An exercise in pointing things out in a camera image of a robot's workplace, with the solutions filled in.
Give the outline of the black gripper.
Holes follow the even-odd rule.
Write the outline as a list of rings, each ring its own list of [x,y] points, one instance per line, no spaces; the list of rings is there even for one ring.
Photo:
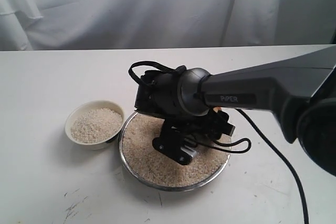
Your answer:
[[[169,117],[160,132],[160,145],[197,145],[220,142],[222,136],[232,136],[235,127],[225,112],[209,112],[204,116]]]

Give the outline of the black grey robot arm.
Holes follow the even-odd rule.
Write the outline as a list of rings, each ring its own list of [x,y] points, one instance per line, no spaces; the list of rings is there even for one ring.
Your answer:
[[[264,110],[279,123],[287,142],[335,174],[335,47],[291,59],[220,74],[202,68],[175,69],[154,61],[138,77],[135,108],[157,118],[196,118],[214,107]]]

